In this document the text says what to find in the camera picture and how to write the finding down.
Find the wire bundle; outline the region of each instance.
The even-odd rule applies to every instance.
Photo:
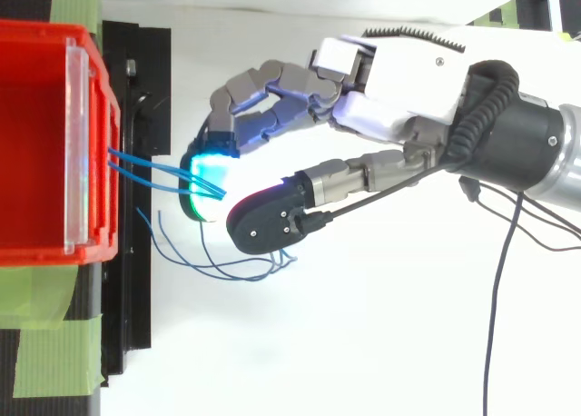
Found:
[[[122,160],[126,163],[133,163],[133,164],[137,164],[139,166],[145,166],[147,168],[157,169],[159,171],[162,171],[163,173],[168,173],[169,175],[173,175],[175,177],[181,178],[182,180],[184,180],[188,184],[191,184],[191,183],[196,184],[197,186],[202,188],[207,193],[199,193],[199,192],[191,191],[189,189],[178,189],[178,188],[163,186],[161,184],[155,184],[155,183],[152,183],[148,180],[145,180],[145,179],[135,175],[134,173],[127,171],[126,169],[123,169],[121,166],[119,166],[111,161],[108,162],[109,167],[111,167],[112,169],[114,169],[118,173],[120,173],[120,174],[126,176],[127,178],[129,178],[130,180],[133,180],[134,182],[142,184],[146,187],[150,187],[152,189],[157,189],[160,191],[165,191],[165,192],[170,192],[170,193],[189,194],[189,195],[196,194],[196,195],[200,195],[200,196],[205,196],[207,198],[212,198],[215,200],[221,200],[226,195],[226,192],[223,189],[221,189],[220,187],[218,187],[215,184],[212,184],[212,183],[204,180],[200,176],[194,175],[194,174],[192,174],[184,169],[175,168],[175,167],[169,166],[167,164],[153,163],[153,162],[150,162],[149,160],[142,159],[141,157],[137,157],[135,155],[121,153],[119,151],[114,150],[113,148],[109,148],[109,154],[111,154],[115,157],[118,157],[120,160]]]
[[[147,228],[149,229],[149,233],[152,236],[152,241],[153,241],[153,246],[155,247],[155,249],[157,250],[157,252],[168,262],[172,262],[175,264],[179,264],[180,266],[187,266],[190,267],[192,269],[194,269],[195,271],[201,273],[202,275],[205,275],[207,277],[213,278],[215,280],[222,280],[222,281],[226,281],[226,282],[260,282],[262,280],[264,280],[265,278],[277,273],[278,271],[286,268],[287,266],[289,266],[292,262],[296,262],[297,258],[296,257],[291,257],[290,255],[288,255],[284,250],[280,250],[279,251],[279,261],[276,262],[276,260],[274,259],[274,254],[271,253],[270,254],[270,259],[265,259],[262,257],[252,257],[250,259],[242,259],[242,260],[238,260],[235,262],[227,262],[227,263],[220,263],[220,264],[216,264],[216,262],[212,259],[211,255],[210,255],[210,251],[208,250],[208,246],[206,245],[206,240],[205,240],[205,236],[203,233],[203,224],[200,223],[200,235],[201,235],[201,239],[202,239],[202,247],[203,250],[206,254],[206,257],[208,258],[208,260],[210,261],[211,264],[209,265],[202,265],[202,264],[192,264],[190,263],[185,257],[183,257],[183,254],[180,253],[180,251],[175,247],[175,245],[173,244],[173,242],[170,240],[170,238],[168,237],[168,235],[166,234],[165,230],[163,229],[163,225],[162,225],[162,212],[158,212],[157,213],[157,217],[158,217],[158,224],[160,226],[160,230],[162,232],[162,235],[165,239],[165,241],[170,245],[170,247],[172,248],[173,252],[179,257],[180,261],[175,260],[171,257],[169,257],[167,254],[165,254],[162,249],[160,248],[160,245],[157,243],[157,240],[155,239],[155,234],[153,233],[153,227],[152,227],[152,223],[149,221],[149,219],[147,218],[147,216],[145,216],[145,214],[141,211],[141,209],[137,209],[137,213],[143,218],[143,220],[145,221],[145,223],[147,224]],[[265,272],[265,273],[261,273],[258,275],[254,275],[252,277],[239,277],[236,275],[232,275],[228,272],[225,272],[221,267],[225,267],[225,266],[233,266],[236,264],[241,264],[241,263],[248,263],[248,262],[266,262],[269,263],[271,265],[271,268]],[[209,273],[205,270],[208,269],[214,269],[215,271],[217,271],[220,275],[215,275],[212,273]]]
[[[495,276],[494,286],[493,286],[493,290],[492,290],[492,303],[491,303],[491,307],[490,307],[490,321],[488,324],[487,354],[486,354],[485,365],[484,365],[483,401],[482,401],[483,416],[487,416],[488,415],[488,377],[489,377],[489,373],[490,373],[490,360],[492,357],[492,344],[494,341],[494,328],[495,328],[496,317],[497,317],[498,288],[500,285],[500,278],[502,277],[502,271],[504,268],[505,260],[507,258],[508,247],[510,246],[510,242],[512,240],[512,237],[513,237],[515,231],[517,229],[520,230],[521,232],[526,234],[529,238],[531,238],[533,240],[533,242],[537,243],[538,245],[545,248],[546,250],[549,250],[549,251],[554,252],[554,253],[562,253],[562,252],[566,252],[566,251],[581,250],[581,246],[573,246],[573,247],[568,247],[568,248],[553,248],[553,247],[547,246],[544,243],[540,242],[533,234],[531,234],[531,232],[529,230],[525,229],[522,225],[518,224],[518,218],[520,217],[521,212],[528,214],[529,216],[539,220],[542,223],[546,223],[546,224],[551,225],[555,228],[558,228],[559,230],[563,230],[567,233],[570,233],[570,234],[574,235],[578,240],[581,240],[581,229],[579,227],[573,225],[571,222],[569,222],[567,219],[563,218],[562,216],[547,209],[544,205],[537,203],[535,200],[528,198],[523,193],[515,193],[517,196],[517,199],[515,200],[507,193],[499,191],[497,188],[490,186],[488,184],[480,183],[478,180],[470,179],[467,177],[461,177],[460,184],[462,186],[462,190],[464,191],[464,193],[466,194],[466,196],[468,197],[468,199],[472,203],[477,203],[480,207],[482,207],[486,211],[488,211],[488,212],[494,214],[495,216],[498,216],[499,218],[510,223],[510,228],[508,230],[507,238],[506,238],[504,246],[502,248],[500,260],[498,261],[497,273]],[[488,189],[491,192],[497,193],[500,196],[502,196],[502,197],[506,198],[507,200],[509,200],[510,202],[512,202],[515,205],[515,211],[514,211],[512,219],[506,217],[502,213],[499,213],[495,210],[492,210],[490,207],[483,204],[479,198],[480,187]],[[558,221],[558,223],[554,223],[552,221],[549,221],[546,218],[539,216],[538,214],[530,212],[528,209],[526,209],[523,206],[523,202],[530,203],[531,205],[536,207],[541,212],[547,214],[551,218]]]

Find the black cable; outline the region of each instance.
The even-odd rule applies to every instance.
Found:
[[[198,135],[196,136],[196,140],[198,142],[200,142],[202,140],[204,133],[206,133],[206,130],[208,130],[209,123],[210,123],[210,116],[208,116],[206,118],[206,120],[202,124],[202,127],[200,127],[200,130],[198,131]]]
[[[496,84],[474,110],[460,119],[451,133],[446,155],[453,160],[472,157],[483,134],[507,109],[518,92],[518,74],[506,62],[489,60],[473,64],[468,73],[493,79]]]
[[[499,213],[499,212],[497,212],[495,210],[492,210],[490,207],[488,207],[487,205],[483,204],[480,200],[476,200],[475,203],[478,204],[480,207],[482,207],[487,212],[491,212],[495,216],[498,216],[500,219],[504,219],[505,221],[507,221],[509,223],[511,222],[510,221],[510,218],[507,218],[502,213]],[[526,234],[528,237],[530,237],[530,239],[534,243],[536,243],[537,245],[545,248],[546,250],[549,250],[552,253],[564,253],[566,251],[581,250],[581,246],[572,246],[570,248],[551,248],[550,246],[547,246],[544,243],[542,243],[541,241],[539,241],[533,234],[530,233],[529,230],[527,230],[526,228],[524,228],[522,225],[517,225],[517,228],[518,228],[518,230],[520,230],[521,232],[523,232],[524,234]]]
[[[398,183],[395,186],[391,186],[389,189],[386,189],[385,191],[377,192],[376,194],[371,195],[369,198],[365,198],[361,201],[357,201],[356,203],[346,205],[342,209],[339,209],[339,210],[336,210],[335,212],[330,213],[330,219],[332,220],[332,219],[338,218],[339,216],[342,216],[343,214],[353,212],[354,210],[358,210],[367,204],[375,203],[377,200],[380,200],[381,198],[385,198],[386,196],[392,195],[395,192],[399,192],[400,190],[405,189],[406,187],[411,186],[412,184],[417,183],[426,177],[429,177],[433,173],[438,173],[440,171],[443,171],[445,169],[448,169],[448,168],[451,168],[451,167],[457,166],[457,165],[458,165],[458,163],[443,163],[441,165],[434,166],[433,168],[429,168],[422,173],[418,173],[418,174],[414,175],[413,177],[409,177],[408,180],[404,180],[403,182]]]
[[[498,287],[500,286],[500,277],[502,277],[502,270],[505,266],[505,261],[507,260],[508,247],[510,246],[510,241],[512,241],[512,236],[517,230],[518,217],[520,216],[520,211],[523,207],[524,196],[525,195],[523,193],[519,193],[517,196],[517,205],[515,206],[515,212],[512,216],[510,228],[508,229],[507,238],[505,239],[505,243],[502,247],[502,253],[500,254],[500,260],[498,261],[497,274],[495,276],[494,286],[492,288],[492,304],[490,307],[490,322],[488,325],[487,357],[484,362],[484,384],[482,393],[483,416],[488,416],[488,376],[490,374],[492,342],[494,341],[494,326],[497,320]]]
[[[556,219],[557,221],[559,221],[563,225],[566,225],[567,227],[569,227],[574,232],[581,234],[581,228],[577,227],[576,225],[573,225],[567,219],[565,219],[563,216],[559,216],[558,214],[556,214],[552,210],[547,209],[543,204],[537,203],[535,200],[532,200],[532,199],[528,198],[526,195],[525,195],[525,201],[527,203],[530,203],[531,205],[534,205],[538,210],[540,210],[541,212],[544,212],[544,213],[548,214],[550,217]]]
[[[484,184],[484,183],[481,183],[481,184],[480,184],[480,186],[481,186],[481,187],[483,187],[483,188],[485,188],[485,189],[488,189],[488,190],[489,190],[489,191],[491,191],[491,192],[497,193],[497,194],[499,194],[500,196],[503,196],[503,197],[505,197],[505,198],[506,198],[506,199],[508,199],[510,202],[512,202],[512,204],[516,204],[516,203],[517,203],[517,201],[516,201],[514,198],[512,198],[512,197],[511,197],[510,195],[508,195],[507,193],[504,193],[504,192],[502,192],[502,191],[499,191],[499,190],[498,190],[496,187],[492,187],[492,186],[490,186],[490,185],[488,185],[488,184]],[[537,214],[535,214],[535,213],[532,213],[532,212],[530,212],[529,210],[527,210],[525,207],[523,207],[523,212],[524,212],[524,213],[526,213],[526,214],[528,214],[529,216],[531,216],[531,217],[533,217],[533,218],[535,218],[535,219],[539,220],[539,221],[540,221],[540,222],[542,222],[542,223],[546,223],[546,224],[548,224],[548,225],[551,225],[551,226],[553,226],[553,227],[556,227],[556,228],[558,228],[559,230],[563,230],[564,232],[571,233],[571,234],[573,234],[573,235],[574,235],[574,236],[575,236],[575,237],[576,237],[578,240],[580,240],[580,241],[581,241],[581,234],[578,234],[578,233],[576,233],[575,231],[573,231],[573,230],[571,230],[571,229],[569,229],[569,228],[566,228],[566,227],[564,227],[564,226],[563,226],[563,225],[561,225],[561,224],[558,224],[558,223],[553,223],[553,222],[549,221],[548,219],[545,219],[545,218],[543,218],[543,217],[541,217],[541,216],[539,216],[539,215],[537,215]]]

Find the blue wire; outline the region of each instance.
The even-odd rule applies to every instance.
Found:
[[[161,224],[162,223],[162,214],[158,213],[158,217],[159,217],[160,224]],[[245,282],[259,282],[260,280],[264,280],[266,277],[271,275],[271,273],[276,268],[276,262],[274,261],[274,254],[271,253],[272,266],[267,272],[263,273],[262,275],[255,275],[255,276],[249,277],[249,278],[241,278],[241,277],[237,277],[235,275],[230,275],[229,273],[220,269],[220,266],[217,265],[214,262],[214,260],[212,260],[212,257],[210,256],[210,252],[208,251],[208,247],[206,246],[206,240],[205,240],[204,235],[203,235],[203,224],[202,223],[200,223],[200,236],[202,238],[202,247],[203,247],[204,252],[206,253],[206,257],[208,257],[208,260],[214,266],[214,269],[216,271],[218,271],[219,273],[221,273],[222,275],[224,275],[225,277],[230,277],[232,279],[240,279],[240,280],[243,280]]]
[[[162,186],[160,184],[155,184],[152,183],[148,180],[145,180],[137,175],[135,175],[134,173],[130,173],[129,171],[123,169],[121,166],[116,165],[113,162],[109,162],[109,167],[113,168],[115,171],[117,171],[118,173],[121,173],[122,175],[126,176],[127,178],[129,178],[130,180],[133,180],[136,183],[142,184],[146,187],[151,187],[152,189],[157,189],[160,191],[165,191],[165,192],[171,192],[171,193],[179,193],[179,194],[184,194],[184,195],[193,195],[193,194],[197,194],[196,192],[190,191],[189,189],[176,189],[173,187],[168,187],[168,186]],[[219,196],[214,196],[212,195],[212,199],[215,200],[221,200],[222,198]]]
[[[185,169],[175,168],[175,167],[169,166],[167,164],[153,163],[153,162],[150,162],[149,160],[142,159],[141,157],[137,157],[135,155],[121,153],[119,151],[114,150],[113,148],[109,148],[109,153],[116,156],[116,157],[119,157],[120,159],[122,159],[126,162],[129,162],[129,163],[138,164],[140,166],[145,166],[145,167],[149,167],[149,168],[159,169],[160,171],[164,171],[165,173],[170,173],[172,175],[175,175],[175,176],[185,180],[188,183],[197,183],[197,182],[201,183],[198,185],[200,187],[203,187],[204,189],[208,190],[209,192],[217,193],[218,195],[222,195],[222,196],[224,196],[226,194],[226,191],[224,191],[220,187],[208,182],[207,180],[204,180],[203,178],[201,178],[198,175],[194,175],[193,173],[186,171]]]
[[[155,246],[155,249],[157,250],[157,252],[168,262],[172,262],[175,264],[178,264],[180,266],[188,266],[193,268],[195,271],[214,278],[216,280],[222,280],[222,281],[227,281],[227,282],[232,282],[232,281],[247,281],[247,282],[258,282],[260,280],[263,280],[264,278],[266,278],[269,275],[272,275],[276,272],[279,272],[281,269],[284,269],[286,267],[288,267],[292,262],[295,262],[297,259],[292,257],[291,260],[288,260],[285,264],[283,263],[283,257],[290,257],[286,252],[284,251],[280,251],[280,260],[281,262],[278,263],[274,260],[274,254],[270,254],[271,259],[267,260],[264,258],[260,258],[260,257],[253,257],[250,259],[244,259],[244,260],[239,260],[236,262],[228,262],[228,263],[222,263],[219,265],[215,265],[215,263],[213,263],[212,258],[210,258],[210,261],[213,263],[213,265],[195,265],[195,264],[191,264],[190,262],[188,262],[183,255],[177,250],[177,248],[175,247],[175,245],[172,243],[172,241],[169,239],[169,237],[167,236],[167,234],[165,233],[165,230],[163,229],[162,226],[162,214],[161,212],[158,212],[158,217],[159,217],[159,223],[160,223],[160,230],[162,231],[163,237],[165,238],[165,240],[167,241],[167,243],[172,247],[173,251],[177,254],[178,257],[180,257],[180,259],[183,260],[183,262],[178,262],[174,259],[172,259],[171,257],[168,257],[165,253],[163,253],[162,249],[160,248],[159,244],[157,243],[157,240],[155,239],[155,235],[153,233],[153,227],[151,222],[149,221],[149,219],[147,218],[147,216],[145,216],[145,214],[143,214],[143,212],[141,211],[141,209],[137,208],[137,213],[143,218],[143,220],[145,221],[145,223],[147,224],[148,230],[150,232],[150,235],[152,236],[152,240],[153,240],[153,245]],[[205,245],[205,240],[202,238],[202,246],[204,247],[204,250],[207,251],[207,247]],[[236,276],[232,276],[232,277],[221,277],[218,275],[213,275],[211,273],[207,273],[205,272],[202,268],[208,269],[208,268],[214,268],[217,269],[217,266],[230,266],[230,265],[234,265],[234,264],[239,264],[239,263],[245,263],[245,262],[268,262],[271,264],[271,268],[269,269],[268,272],[266,272],[263,275],[257,275],[254,277],[249,277],[249,278],[241,278],[241,277],[236,277]]]
[[[179,264],[181,266],[189,266],[189,264],[184,263],[184,262],[178,262],[177,260],[174,260],[170,257],[168,257],[167,255],[165,255],[162,252],[162,249],[160,248],[160,246],[157,244],[157,241],[155,239],[155,234],[153,233],[153,227],[152,227],[152,223],[150,223],[149,219],[147,218],[147,216],[145,216],[145,214],[143,214],[142,210],[140,208],[136,208],[137,213],[142,217],[142,219],[145,221],[145,223],[147,224],[147,228],[149,229],[149,233],[152,236],[152,240],[153,240],[153,246],[155,246],[155,249],[158,251],[158,253],[167,261],[175,263],[175,264]],[[250,259],[243,259],[243,260],[238,260],[236,262],[227,262],[227,263],[221,263],[219,264],[219,266],[232,266],[234,264],[241,264],[241,263],[247,263],[247,262],[267,262],[267,263],[272,263],[272,261],[270,261],[269,259],[263,259],[261,257],[252,257]],[[213,268],[213,266],[211,264],[194,264],[193,266],[197,267],[197,268],[202,268],[202,269],[210,269]]]
[[[109,161],[109,162],[108,162],[108,164],[109,164],[109,166],[111,166],[111,167],[113,167],[113,168],[115,168],[115,169],[117,169],[117,168],[119,168],[119,169],[123,169],[121,166],[119,166],[119,165],[117,165],[117,164],[115,164],[115,163],[113,163],[113,162],[111,162],[111,161]],[[207,186],[205,186],[204,184],[201,184],[201,182],[198,182],[197,180],[193,180],[192,178],[190,178],[190,177],[187,177],[187,176],[185,176],[185,175],[183,175],[183,174],[181,174],[181,173],[169,173],[169,174],[171,174],[171,175],[175,175],[176,177],[183,179],[183,180],[184,180],[184,181],[186,181],[187,183],[195,183],[195,184],[197,184],[198,186],[200,186],[200,187],[202,187],[203,189],[205,189],[206,191],[208,191],[208,192],[210,192],[210,193],[213,193],[213,196],[218,196],[218,198],[219,198],[219,199],[221,199],[221,198],[223,198],[223,197],[224,197],[224,195],[223,195],[223,194],[221,194],[221,193],[217,193],[217,192],[215,192],[214,190],[212,190],[210,187],[207,187]]]

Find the silver metal arm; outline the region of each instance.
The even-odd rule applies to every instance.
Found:
[[[402,150],[363,154],[356,159],[328,160],[303,172],[312,182],[315,207],[336,203],[356,192],[380,192],[435,166],[448,139],[448,127],[425,118],[406,124]]]

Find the cable connector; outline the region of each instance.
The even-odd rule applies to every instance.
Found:
[[[461,176],[458,182],[460,183],[462,192],[471,203],[478,201],[478,197],[482,191],[482,189],[480,189],[480,181],[475,180],[474,178]]]

